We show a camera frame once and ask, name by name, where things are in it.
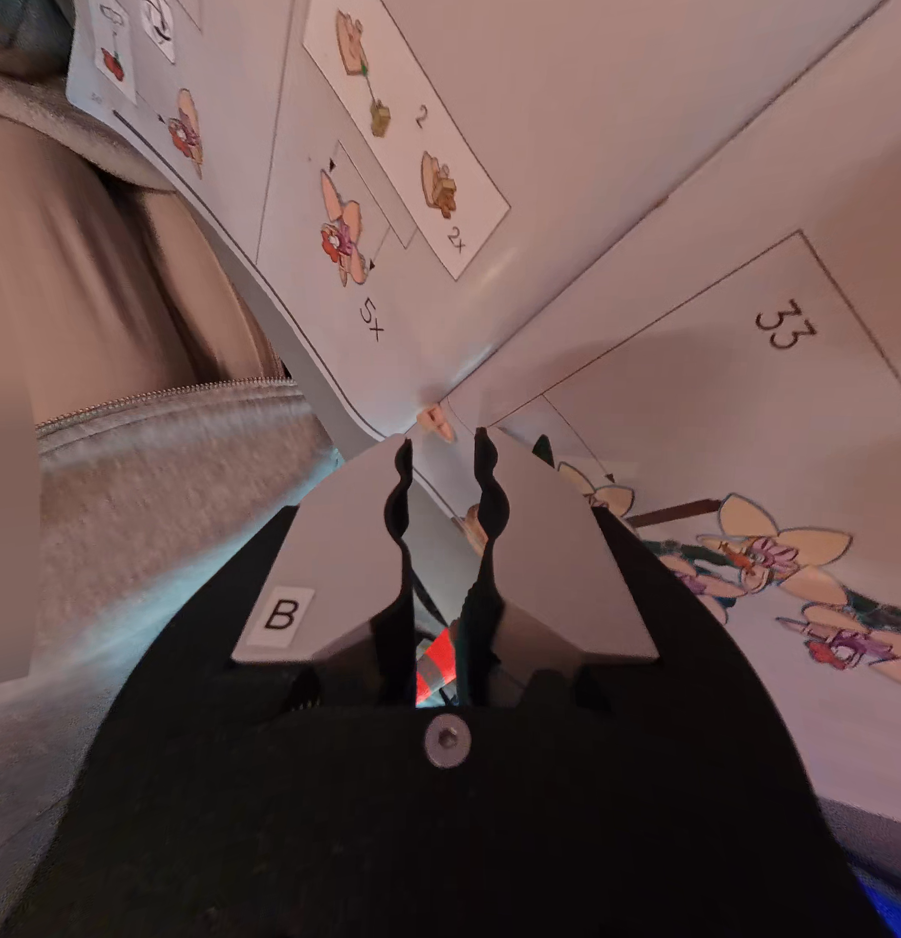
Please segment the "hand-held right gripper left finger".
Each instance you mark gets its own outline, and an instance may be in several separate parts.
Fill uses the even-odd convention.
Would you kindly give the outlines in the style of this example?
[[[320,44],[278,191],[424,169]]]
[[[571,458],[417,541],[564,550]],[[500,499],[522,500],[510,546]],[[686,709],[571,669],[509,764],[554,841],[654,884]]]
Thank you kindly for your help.
[[[306,665],[331,701],[414,705],[412,458],[392,435],[301,500],[233,663]]]

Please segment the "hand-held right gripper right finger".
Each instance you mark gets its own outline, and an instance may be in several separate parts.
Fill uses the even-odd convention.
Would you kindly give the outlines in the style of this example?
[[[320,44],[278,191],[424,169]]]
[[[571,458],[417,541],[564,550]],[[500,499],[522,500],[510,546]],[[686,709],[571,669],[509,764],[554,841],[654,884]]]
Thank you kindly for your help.
[[[655,663],[650,636],[593,509],[558,472],[479,428],[474,475],[486,534],[456,644],[460,702],[515,705],[540,672]]]

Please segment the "red object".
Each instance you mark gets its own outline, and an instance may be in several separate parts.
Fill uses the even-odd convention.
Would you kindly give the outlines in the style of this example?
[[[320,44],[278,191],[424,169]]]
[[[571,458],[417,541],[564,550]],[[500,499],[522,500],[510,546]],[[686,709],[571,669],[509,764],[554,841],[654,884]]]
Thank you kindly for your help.
[[[417,648],[417,708],[456,705],[457,668],[454,632],[444,627],[433,638],[422,640]]]

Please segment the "person's grey zip hoodie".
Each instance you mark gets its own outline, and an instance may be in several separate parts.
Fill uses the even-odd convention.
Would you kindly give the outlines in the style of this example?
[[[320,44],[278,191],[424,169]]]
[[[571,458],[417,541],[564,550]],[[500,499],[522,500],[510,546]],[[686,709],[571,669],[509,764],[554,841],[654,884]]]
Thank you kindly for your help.
[[[63,46],[0,45],[0,117],[128,184],[177,193],[69,104],[61,89],[68,58]],[[152,392],[34,429],[40,570],[32,660],[26,674],[0,681],[0,927],[152,640],[333,456],[288,377]]]

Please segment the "pale desk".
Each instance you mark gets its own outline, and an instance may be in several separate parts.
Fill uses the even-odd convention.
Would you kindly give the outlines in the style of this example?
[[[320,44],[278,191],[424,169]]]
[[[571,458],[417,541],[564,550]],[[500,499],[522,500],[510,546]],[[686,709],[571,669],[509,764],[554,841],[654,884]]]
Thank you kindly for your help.
[[[512,706],[289,713],[210,781],[267,824],[266,933],[885,936],[901,881],[901,389],[802,231],[554,387],[631,461],[590,506],[659,651]]]

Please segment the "person's beige shirt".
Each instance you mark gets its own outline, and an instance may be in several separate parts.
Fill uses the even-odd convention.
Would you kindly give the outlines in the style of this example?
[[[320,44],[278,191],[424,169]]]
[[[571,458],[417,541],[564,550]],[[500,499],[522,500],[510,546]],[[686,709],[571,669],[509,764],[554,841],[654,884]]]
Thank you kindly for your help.
[[[195,384],[286,377],[183,198],[0,117],[0,315],[36,424]]]

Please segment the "open flower instruction booklet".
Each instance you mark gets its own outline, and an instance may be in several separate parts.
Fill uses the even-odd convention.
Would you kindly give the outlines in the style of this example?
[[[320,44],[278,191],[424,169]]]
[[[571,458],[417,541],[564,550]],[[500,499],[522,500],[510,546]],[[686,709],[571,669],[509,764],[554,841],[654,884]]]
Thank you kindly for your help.
[[[473,433],[548,436],[632,505],[554,387],[802,231],[901,389],[901,2],[74,2],[68,96],[236,259],[373,438],[406,432],[477,560]],[[449,444],[417,422],[440,404]]]

